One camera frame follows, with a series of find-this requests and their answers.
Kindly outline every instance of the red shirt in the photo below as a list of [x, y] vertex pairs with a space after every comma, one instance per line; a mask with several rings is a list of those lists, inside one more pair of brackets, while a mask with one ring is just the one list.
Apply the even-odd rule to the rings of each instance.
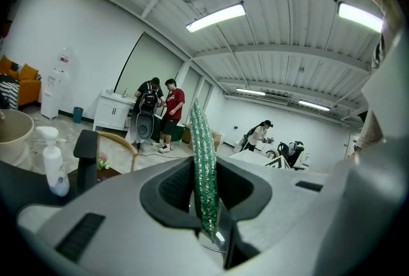
[[175, 89], [167, 96], [166, 100], [166, 114], [165, 117], [169, 119], [181, 119], [181, 108], [175, 112], [173, 116], [169, 114], [169, 112], [176, 108], [176, 106], [180, 103], [185, 103], [185, 93], [181, 89]]

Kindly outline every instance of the white ceiling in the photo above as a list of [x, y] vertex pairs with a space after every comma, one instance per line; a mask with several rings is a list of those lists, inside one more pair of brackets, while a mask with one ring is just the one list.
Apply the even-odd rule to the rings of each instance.
[[[296, 109], [299, 98], [335, 104], [318, 115], [336, 120], [367, 104], [360, 88], [379, 34], [340, 19], [334, 0], [198, 0], [208, 12], [243, 1], [247, 15], [195, 33], [185, 26], [201, 14], [182, 0], [110, 1], [172, 40], [229, 95], [248, 86], [286, 95]], [[382, 16], [371, 0], [338, 1]]]

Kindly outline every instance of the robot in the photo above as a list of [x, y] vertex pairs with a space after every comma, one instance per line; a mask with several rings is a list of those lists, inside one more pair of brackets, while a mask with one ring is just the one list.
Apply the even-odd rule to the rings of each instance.
[[137, 149], [140, 149], [141, 143], [152, 136], [155, 113], [158, 108], [158, 96], [149, 82], [148, 89], [147, 93], [141, 95], [132, 110], [130, 127], [125, 137], [125, 140], [135, 145]]

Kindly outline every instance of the orange sofa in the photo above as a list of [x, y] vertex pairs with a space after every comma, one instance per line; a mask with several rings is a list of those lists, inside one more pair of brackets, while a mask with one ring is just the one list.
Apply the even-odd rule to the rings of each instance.
[[41, 90], [41, 76], [38, 70], [27, 64], [21, 67], [3, 56], [0, 60], [0, 73], [7, 74], [20, 82], [19, 106], [38, 100]]

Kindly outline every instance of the wooden chair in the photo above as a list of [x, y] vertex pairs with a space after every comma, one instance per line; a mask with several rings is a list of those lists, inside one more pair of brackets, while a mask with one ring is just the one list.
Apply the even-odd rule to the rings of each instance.
[[124, 138], [116, 135], [116, 134], [112, 134], [112, 133], [107, 133], [107, 132], [97, 132], [99, 136], [102, 137], [106, 137], [107, 139], [110, 139], [122, 146], [124, 146], [126, 149], [131, 151], [132, 154], [132, 162], [131, 162], [131, 168], [130, 171], [133, 172], [134, 168], [135, 168], [135, 159], [138, 156], [138, 151], [136, 151], [136, 149], [128, 142], [126, 141]]

